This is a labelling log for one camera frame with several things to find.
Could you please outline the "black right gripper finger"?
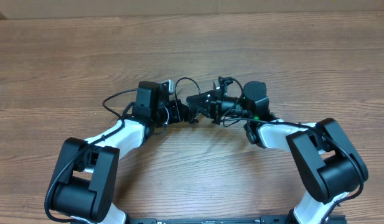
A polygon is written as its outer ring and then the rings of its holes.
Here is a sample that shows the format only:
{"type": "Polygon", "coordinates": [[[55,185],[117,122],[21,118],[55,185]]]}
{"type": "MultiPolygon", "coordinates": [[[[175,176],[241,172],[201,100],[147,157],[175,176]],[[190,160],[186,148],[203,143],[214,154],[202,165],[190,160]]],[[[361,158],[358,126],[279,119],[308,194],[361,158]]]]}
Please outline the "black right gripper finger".
{"type": "Polygon", "coordinates": [[[206,91],[198,95],[188,96],[186,98],[186,102],[190,105],[204,105],[210,102],[211,97],[212,97],[212,92],[206,91]]]}
{"type": "Polygon", "coordinates": [[[211,118],[210,105],[198,105],[198,104],[190,104],[189,105],[190,112],[193,117],[201,114],[206,118],[211,118]]]}

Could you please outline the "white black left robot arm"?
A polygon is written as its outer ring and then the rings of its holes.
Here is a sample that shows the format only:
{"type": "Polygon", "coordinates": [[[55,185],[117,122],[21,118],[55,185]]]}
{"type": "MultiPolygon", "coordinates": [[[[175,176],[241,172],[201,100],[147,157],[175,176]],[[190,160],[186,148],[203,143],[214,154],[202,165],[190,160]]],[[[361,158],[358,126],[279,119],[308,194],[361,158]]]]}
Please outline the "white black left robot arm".
{"type": "Polygon", "coordinates": [[[125,223],[126,215],[113,204],[119,160],[143,145],[155,129],[181,121],[172,80],[163,83],[142,81],[136,99],[116,124],[85,140],[68,138],[62,144],[44,210],[58,223],[125,223]]]}

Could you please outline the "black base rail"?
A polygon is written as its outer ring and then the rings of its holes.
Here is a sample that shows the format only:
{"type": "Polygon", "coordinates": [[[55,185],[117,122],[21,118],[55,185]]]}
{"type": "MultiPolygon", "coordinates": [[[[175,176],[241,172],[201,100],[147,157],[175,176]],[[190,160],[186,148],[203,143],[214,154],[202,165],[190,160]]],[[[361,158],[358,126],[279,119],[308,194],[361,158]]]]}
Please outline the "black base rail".
{"type": "Polygon", "coordinates": [[[108,221],[108,223],[124,224],[297,224],[290,215],[262,215],[258,218],[212,218],[212,219],[155,219],[155,218],[130,218],[125,221],[108,221]]]}

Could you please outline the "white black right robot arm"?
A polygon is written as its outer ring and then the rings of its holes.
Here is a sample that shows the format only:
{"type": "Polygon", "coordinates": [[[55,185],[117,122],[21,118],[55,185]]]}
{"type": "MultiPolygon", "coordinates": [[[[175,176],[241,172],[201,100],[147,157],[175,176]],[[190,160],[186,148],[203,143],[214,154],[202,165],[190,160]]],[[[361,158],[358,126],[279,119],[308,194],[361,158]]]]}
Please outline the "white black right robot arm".
{"type": "Polygon", "coordinates": [[[240,97],[227,95],[230,80],[220,79],[213,90],[187,97],[191,111],[216,124],[244,121],[251,144],[290,152],[306,189],[283,223],[330,223],[340,203],[358,197],[368,169],[339,123],[327,118],[316,123],[292,123],[275,117],[263,82],[241,88],[240,97]]]}

